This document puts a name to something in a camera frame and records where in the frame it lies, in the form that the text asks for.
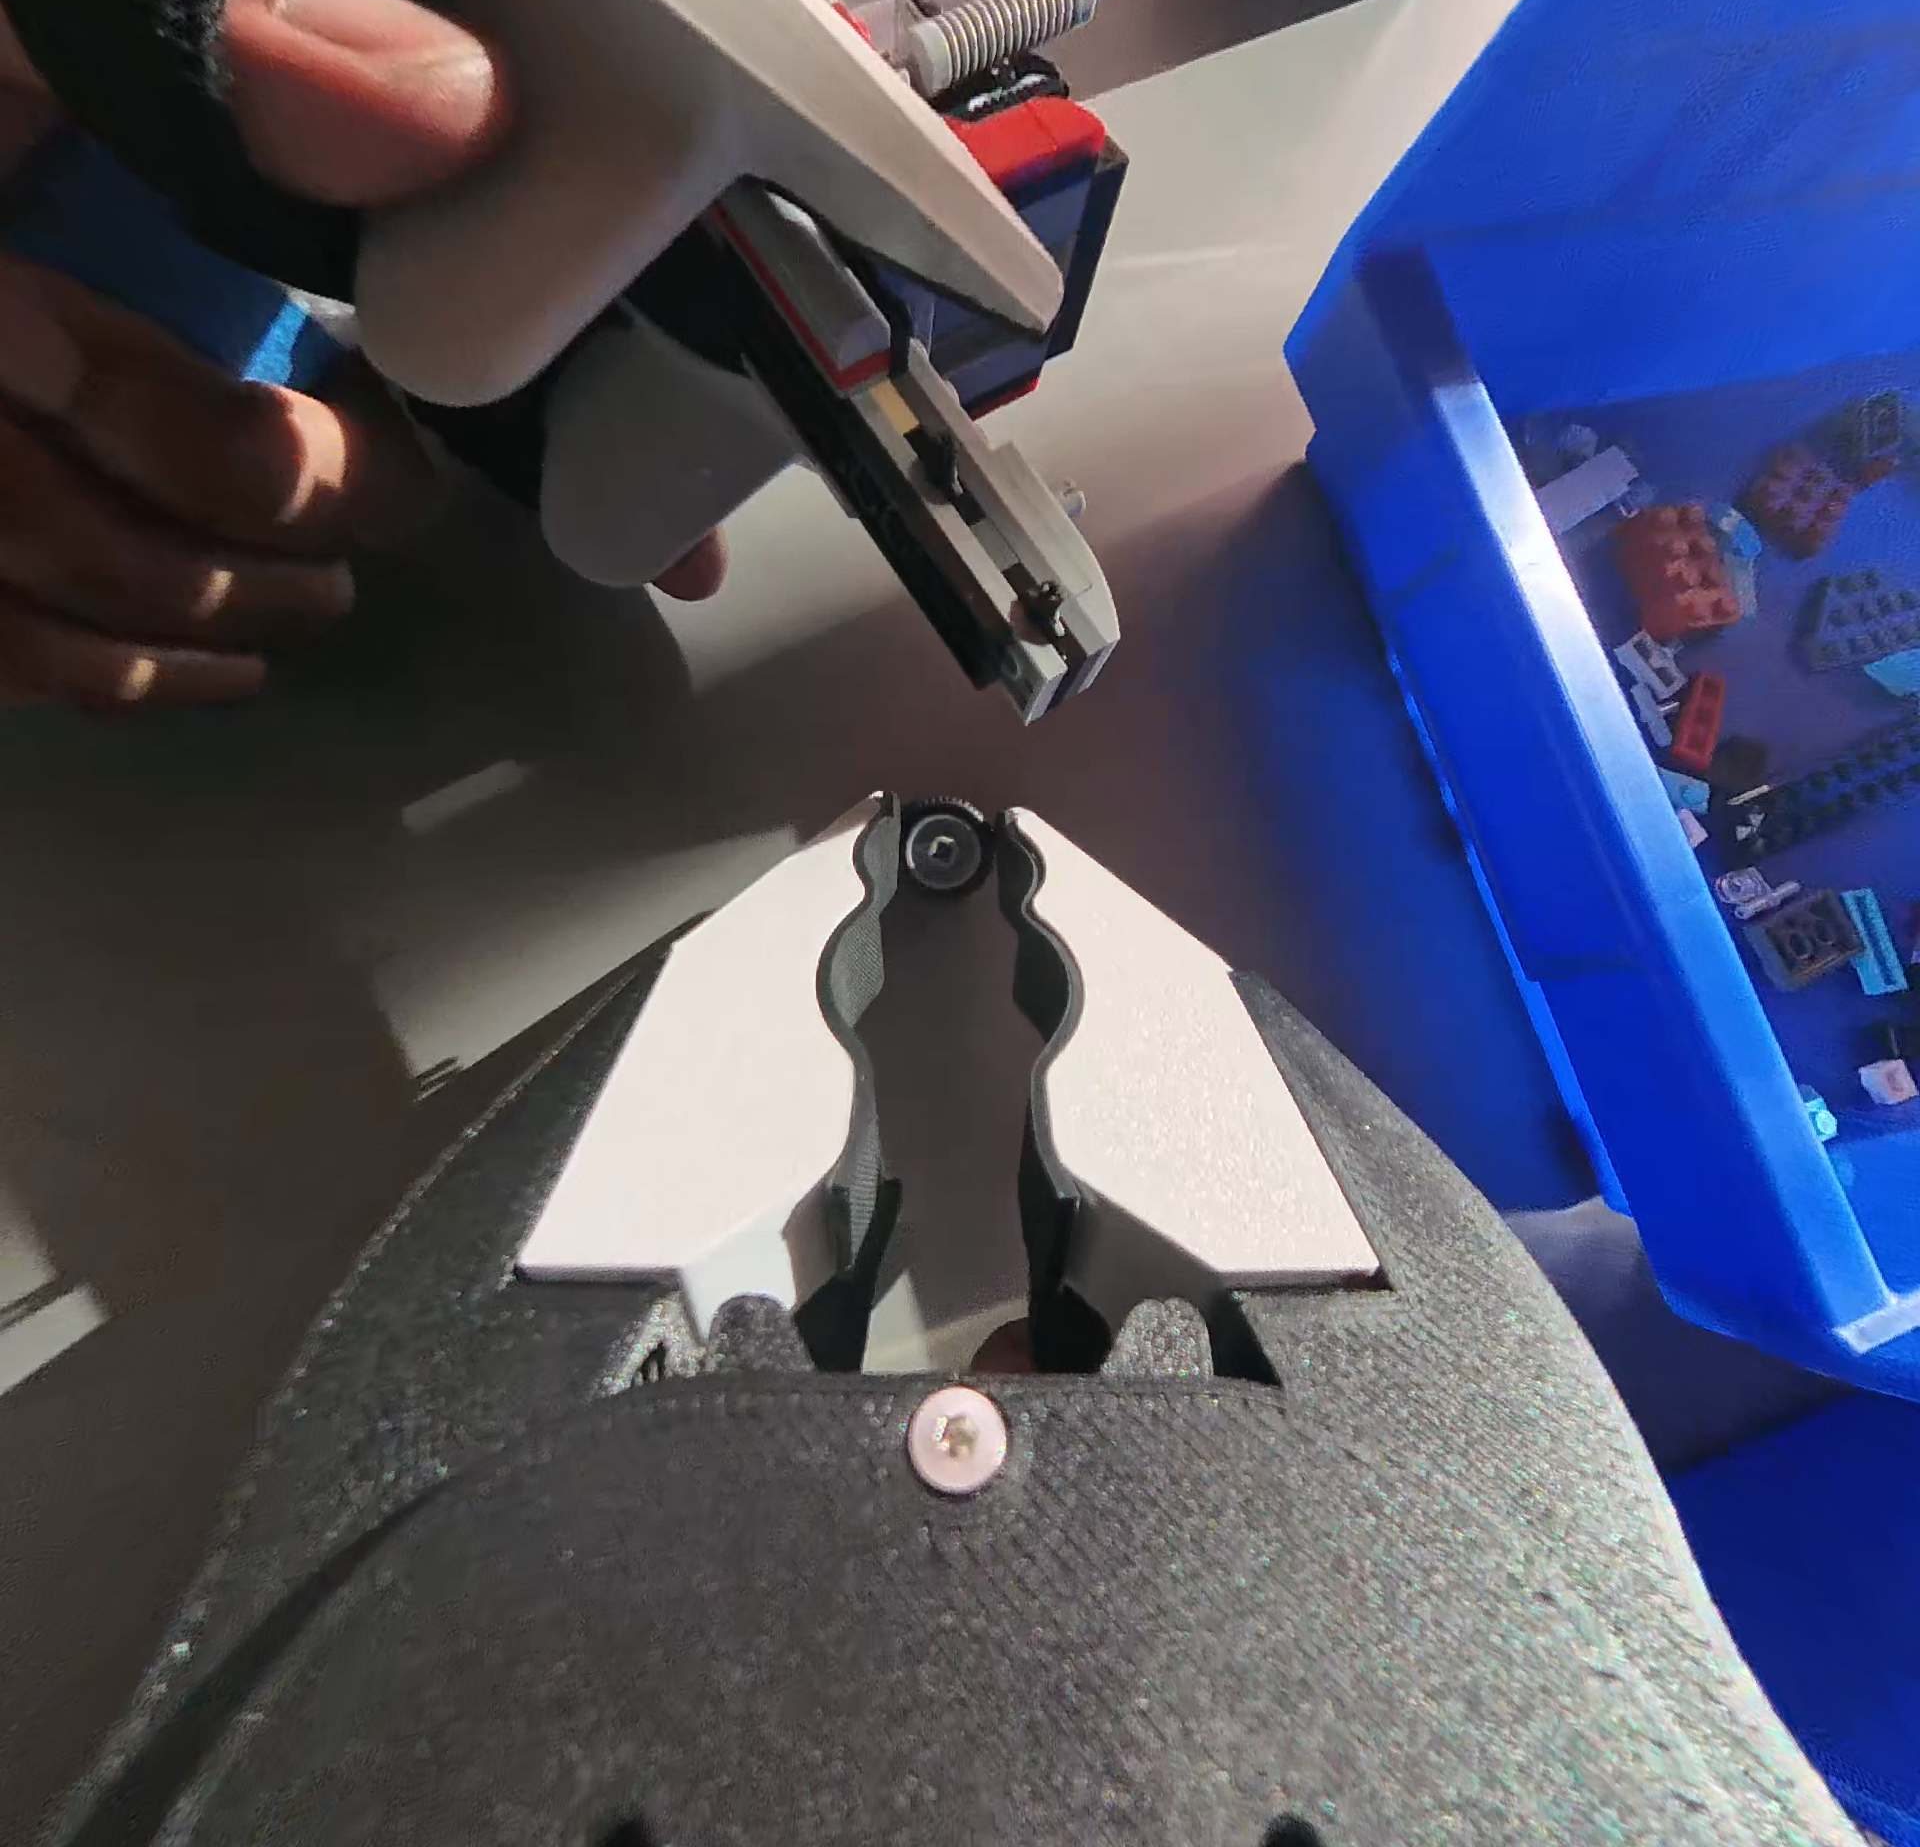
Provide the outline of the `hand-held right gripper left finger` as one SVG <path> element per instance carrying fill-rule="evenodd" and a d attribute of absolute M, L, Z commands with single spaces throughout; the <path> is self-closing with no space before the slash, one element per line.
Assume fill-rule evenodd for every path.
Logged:
<path fill-rule="evenodd" d="M 516 1253 L 537 1283 L 662 1283 L 864 1341 L 901 1218 L 858 1025 L 883 988 L 901 799 L 879 792 L 667 949 Z"/>

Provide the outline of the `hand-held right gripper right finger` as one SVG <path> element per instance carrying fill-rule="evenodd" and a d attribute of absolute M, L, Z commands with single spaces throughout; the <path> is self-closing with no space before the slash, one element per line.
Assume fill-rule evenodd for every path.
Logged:
<path fill-rule="evenodd" d="M 1035 1035 L 1021 1235 L 1040 1346 L 1144 1304 L 1220 1327 L 1250 1292 L 1380 1286 L 1233 967 L 1035 810 L 996 838 L 1013 1003 Z"/>

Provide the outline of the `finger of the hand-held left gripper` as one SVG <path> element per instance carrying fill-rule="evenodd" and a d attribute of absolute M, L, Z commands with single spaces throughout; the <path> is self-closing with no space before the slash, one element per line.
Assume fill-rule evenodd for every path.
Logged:
<path fill-rule="evenodd" d="M 585 112 L 604 151 L 585 307 L 757 180 L 883 265 L 1040 332 L 1065 279 L 969 148 L 826 0 L 588 0 Z"/>

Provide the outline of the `black toy wheel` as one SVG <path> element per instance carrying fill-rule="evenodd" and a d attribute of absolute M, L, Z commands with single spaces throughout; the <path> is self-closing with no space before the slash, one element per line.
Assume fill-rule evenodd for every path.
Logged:
<path fill-rule="evenodd" d="M 975 804 L 919 798 L 901 810 L 901 875 L 926 898 L 958 901 L 991 880 L 996 828 Z"/>

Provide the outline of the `toy brick truck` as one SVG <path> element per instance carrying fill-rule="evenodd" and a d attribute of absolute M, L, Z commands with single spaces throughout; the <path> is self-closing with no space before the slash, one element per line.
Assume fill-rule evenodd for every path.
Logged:
<path fill-rule="evenodd" d="M 1130 167 L 1048 54 L 1101 5 L 891 0 L 882 41 L 1052 258 L 1065 289 L 1044 332 L 883 268 L 766 187 L 706 224 L 747 378 L 969 681 L 1024 724 L 1088 688 L 1118 642 L 1082 502 L 982 425 L 1072 350 Z"/>

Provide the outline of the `blue plastic bin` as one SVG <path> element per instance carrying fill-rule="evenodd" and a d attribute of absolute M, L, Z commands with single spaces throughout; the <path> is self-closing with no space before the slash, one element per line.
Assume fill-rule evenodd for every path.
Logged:
<path fill-rule="evenodd" d="M 1919 1842 L 1919 1408 L 1843 1397 L 1667 1476 L 1770 1705 L 1849 1815 Z"/>
<path fill-rule="evenodd" d="M 1604 1191 L 1700 1327 L 1916 1401 L 1502 414 L 1916 352 L 1919 0 L 1521 0 L 1287 346 L 1332 504 Z"/>

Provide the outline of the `person's left hand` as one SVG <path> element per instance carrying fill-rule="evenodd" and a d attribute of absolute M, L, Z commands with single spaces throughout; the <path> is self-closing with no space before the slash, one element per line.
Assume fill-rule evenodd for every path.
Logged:
<path fill-rule="evenodd" d="M 413 0 L 228 0 L 247 166 L 386 208 L 481 162 L 509 112 L 479 35 Z M 73 279 L 3 261 L 6 705 L 221 705 L 356 600 L 352 564 L 433 511 L 439 472 L 352 366 L 313 397 L 228 375 Z"/>

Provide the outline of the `pile of loose toy bricks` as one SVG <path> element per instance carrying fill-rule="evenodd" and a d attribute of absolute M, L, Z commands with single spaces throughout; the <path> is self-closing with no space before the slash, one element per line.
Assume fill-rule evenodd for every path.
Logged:
<path fill-rule="evenodd" d="M 1815 1136 L 1916 1153 L 1916 381 L 1517 440 Z"/>

